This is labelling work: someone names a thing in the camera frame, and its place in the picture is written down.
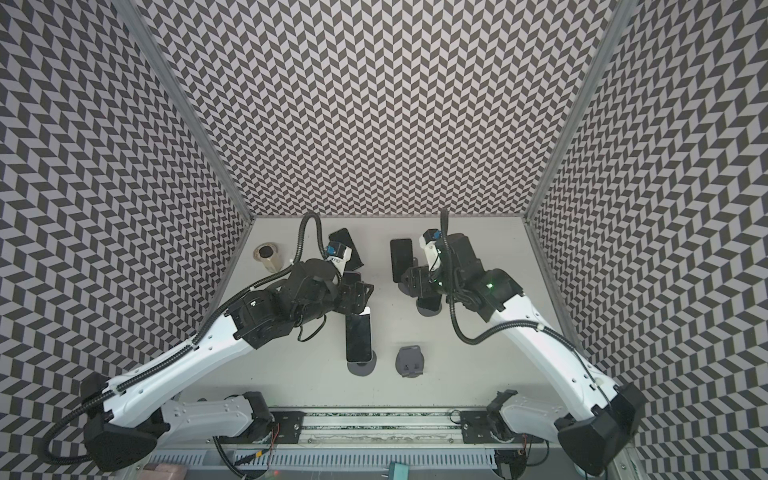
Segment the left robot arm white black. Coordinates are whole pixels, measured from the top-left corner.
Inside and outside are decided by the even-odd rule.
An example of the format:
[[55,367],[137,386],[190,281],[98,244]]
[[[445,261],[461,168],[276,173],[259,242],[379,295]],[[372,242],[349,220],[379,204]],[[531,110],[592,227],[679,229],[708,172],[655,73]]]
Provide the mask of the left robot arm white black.
[[84,396],[107,395],[87,410],[84,445],[101,470],[114,472],[148,457],[163,443],[217,437],[226,443],[265,440],[276,421],[261,393],[221,401],[177,402],[200,377],[335,312],[362,314],[374,287],[359,274],[345,277],[335,262],[310,259],[288,276],[246,290],[209,327],[157,359],[109,381],[88,381]]

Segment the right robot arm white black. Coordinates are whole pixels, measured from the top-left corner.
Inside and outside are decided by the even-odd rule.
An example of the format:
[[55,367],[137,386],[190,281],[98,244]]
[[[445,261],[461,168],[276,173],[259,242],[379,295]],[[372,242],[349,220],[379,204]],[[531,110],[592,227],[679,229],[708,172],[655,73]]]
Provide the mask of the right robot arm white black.
[[483,266],[466,235],[428,229],[419,245],[426,263],[403,272],[403,290],[412,297],[444,297],[454,333],[467,345],[506,336],[562,401],[505,396],[490,408],[495,436],[529,434],[555,442],[585,476],[603,474],[639,430],[647,403],[643,392],[587,360],[506,271]]

